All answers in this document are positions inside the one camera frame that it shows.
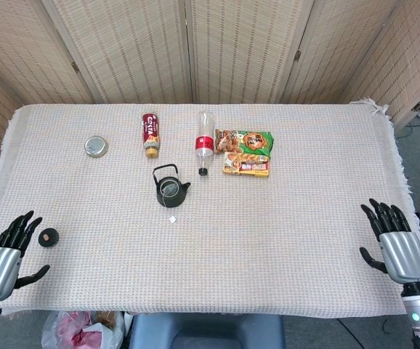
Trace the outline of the small grey tea bag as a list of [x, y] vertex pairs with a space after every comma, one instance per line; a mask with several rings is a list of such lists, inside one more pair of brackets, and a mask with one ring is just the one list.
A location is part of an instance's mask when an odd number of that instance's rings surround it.
[[163, 183], [161, 193], [162, 202], [165, 208], [167, 208], [167, 204], [173, 201], [173, 198], [176, 196], [178, 189], [179, 186], [175, 181], [167, 180]]

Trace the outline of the blue grey stool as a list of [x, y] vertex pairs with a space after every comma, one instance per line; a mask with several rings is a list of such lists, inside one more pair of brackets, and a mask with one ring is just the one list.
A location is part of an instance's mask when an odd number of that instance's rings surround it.
[[134, 317], [129, 349], [285, 349], [283, 319], [267, 314], [153, 313]]

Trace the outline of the pink white plastic bag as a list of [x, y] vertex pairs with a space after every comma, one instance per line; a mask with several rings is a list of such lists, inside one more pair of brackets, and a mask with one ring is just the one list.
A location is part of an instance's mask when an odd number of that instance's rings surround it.
[[120, 349], [126, 335], [118, 311], [58, 311], [49, 315], [41, 336], [43, 349]]

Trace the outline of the green snack bag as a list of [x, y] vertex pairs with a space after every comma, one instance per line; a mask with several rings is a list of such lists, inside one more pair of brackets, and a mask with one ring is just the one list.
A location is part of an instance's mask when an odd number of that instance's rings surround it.
[[271, 157], [273, 137], [270, 132], [215, 130], [216, 153], [245, 153]]

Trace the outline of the black teapot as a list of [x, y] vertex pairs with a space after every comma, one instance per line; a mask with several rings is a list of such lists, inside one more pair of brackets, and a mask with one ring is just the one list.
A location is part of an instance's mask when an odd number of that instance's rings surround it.
[[[156, 177], [156, 172], [160, 169], [165, 169], [165, 168], [173, 168], [174, 169], [174, 175], [173, 176], [165, 176], [163, 178], [161, 178], [160, 180], [157, 179]], [[178, 184], [179, 189], [178, 192], [176, 194], [176, 196], [173, 198], [173, 201], [170, 202], [169, 204], [167, 204], [167, 208], [174, 208], [174, 207], [178, 207], [179, 205], [181, 205], [187, 195], [187, 190], [190, 187], [191, 183], [190, 182], [186, 182], [183, 183], [180, 181], [179, 178], [179, 172], [178, 172], [178, 168], [175, 164], [165, 164], [159, 167], [156, 167], [153, 169], [152, 172], [153, 175], [153, 179], [154, 179], [154, 183], [156, 185], [156, 198], [158, 203], [164, 207], [163, 202], [162, 202], [162, 193], [161, 193], [161, 188], [164, 182], [166, 182], [167, 180], [171, 180], [171, 181], [175, 181], [176, 184]]]

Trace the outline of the clear bottle with red label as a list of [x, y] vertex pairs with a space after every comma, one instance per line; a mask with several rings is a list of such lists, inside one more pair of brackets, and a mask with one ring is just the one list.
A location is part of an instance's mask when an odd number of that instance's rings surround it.
[[198, 160], [198, 174], [206, 176], [214, 157], [214, 115], [207, 111], [199, 115], [195, 154]]

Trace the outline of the yellow curry box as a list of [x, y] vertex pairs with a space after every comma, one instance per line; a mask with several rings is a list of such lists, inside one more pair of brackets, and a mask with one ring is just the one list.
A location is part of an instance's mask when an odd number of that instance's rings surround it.
[[270, 158], [252, 153], [225, 152], [223, 173], [266, 178], [270, 173]]

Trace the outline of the pale woven tablecloth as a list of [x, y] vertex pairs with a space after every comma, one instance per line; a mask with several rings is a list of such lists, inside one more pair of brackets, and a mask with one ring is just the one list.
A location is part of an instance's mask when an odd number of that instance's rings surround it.
[[[223, 173], [215, 152], [198, 174], [200, 113], [215, 130], [270, 132], [266, 178]], [[158, 158], [142, 116], [158, 117]], [[84, 151], [94, 135], [108, 152]], [[165, 208], [153, 169], [190, 182]], [[0, 233], [34, 211], [58, 243], [32, 240], [20, 274], [40, 281], [2, 303], [19, 310], [273, 313], [316, 318], [404, 313], [401, 286], [370, 268], [381, 251], [360, 206], [400, 207], [419, 229], [384, 109], [338, 105], [38, 104], [18, 109], [0, 155]]]

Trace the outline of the black teapot lid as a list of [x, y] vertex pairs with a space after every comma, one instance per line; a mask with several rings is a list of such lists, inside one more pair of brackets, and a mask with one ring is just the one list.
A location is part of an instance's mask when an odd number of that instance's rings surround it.
[[43, 229], [39, 234], [38, 242], [42, 247], [48, 248], [56, 245], [59, 241], [59, 233], [54, 228]]

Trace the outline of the round metal tin lid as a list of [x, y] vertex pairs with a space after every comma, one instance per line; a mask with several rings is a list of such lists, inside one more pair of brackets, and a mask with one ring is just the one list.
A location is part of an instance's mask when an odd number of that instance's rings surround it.
[[102, 157], [108, 152], [108, 142], [99, 135], [91, 136], [84, 143], [84, 151], [92, 158]]

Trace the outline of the woven folding screen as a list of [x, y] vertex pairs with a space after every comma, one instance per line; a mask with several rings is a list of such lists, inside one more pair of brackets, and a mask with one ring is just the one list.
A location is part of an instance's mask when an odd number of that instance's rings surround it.
[[35, 103], [420, 101], [420, 0], [0, 0], [0, 152]]

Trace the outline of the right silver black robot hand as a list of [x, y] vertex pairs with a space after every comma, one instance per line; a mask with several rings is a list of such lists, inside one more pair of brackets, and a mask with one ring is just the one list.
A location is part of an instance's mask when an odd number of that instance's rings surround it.
[[403, 211], [374, 199], [360, 206], [379, 244], [383, 260], [378, 261], [360, 247], [360, 255], [372, 268], [387, 274], [397, 284], [420, 283], [420, 240], [411, 230]]

